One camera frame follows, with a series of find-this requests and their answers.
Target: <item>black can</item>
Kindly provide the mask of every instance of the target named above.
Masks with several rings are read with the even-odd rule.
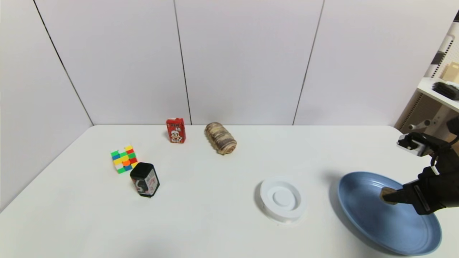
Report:
[[[144,197],[155,195],[159,187],[159,180],[153,164],[139,162],[130,174],[137,192]]]

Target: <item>white table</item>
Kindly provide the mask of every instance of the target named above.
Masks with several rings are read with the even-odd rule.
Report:
[[[338,209],[345,174],[371,171],[401,183],[428,157],[396,147],[384,126],[227,126],[238,141],[217,154],[204,126],[171,144],[166,126],[94,126],[56,158],[2,213],[2,258],[391,257],[358,234]],[[140,197],[110,152],[132,143],[161,186]],[[296,226],[278,225],[254,203],[257,184],[291,175],[308,208]],[[429,257],[459,253],[459,208],[437,212],[443,241]]]

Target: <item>cartoon character print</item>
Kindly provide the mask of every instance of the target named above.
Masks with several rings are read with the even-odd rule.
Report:
[[[171,142],[181,142],[182,139],[183,137],[180,136],[179,131],[175,128],[175,130],[171,132]]]

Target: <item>black brush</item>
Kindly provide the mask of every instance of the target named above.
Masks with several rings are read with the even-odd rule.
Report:
[[[444,82],[436,82],[433,84],[432,90],[449,99],[459,101],[459,90],[452,85],[446,84]]]

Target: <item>white shelf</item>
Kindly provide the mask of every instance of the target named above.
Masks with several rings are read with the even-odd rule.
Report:
[[[451,100],[435,91],[432,90],[432,86],[435,82],[443,81],[440,78],[422,78],[418,85],[418,91],[431,97],[434,100],[448,106],[452,110],[459,112],[459,101]]]

